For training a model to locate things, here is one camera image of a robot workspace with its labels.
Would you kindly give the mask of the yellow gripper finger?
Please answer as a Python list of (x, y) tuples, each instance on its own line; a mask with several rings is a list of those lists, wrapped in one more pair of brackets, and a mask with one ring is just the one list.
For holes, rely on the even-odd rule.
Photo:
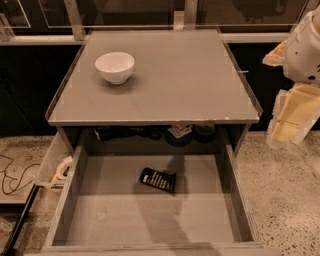
[(320, 86), (295, 83), (276, 96), (266, 143), (280, 149), (300, 144), (320, 117)]
[(284, 50), (287, 41), (278, 44), (272, 51), (265, 55), (262, 63), (268, 66), (282, 66), (284, 64)]

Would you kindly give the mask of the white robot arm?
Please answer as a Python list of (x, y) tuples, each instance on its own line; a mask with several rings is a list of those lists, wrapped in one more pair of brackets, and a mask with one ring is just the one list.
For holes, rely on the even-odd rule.
[(320, 6), (308, 12), (263, 63), (281, 66), (294, 82), (276, 96), (266, 143), (274, 149), (299, 144), (320, 116)]

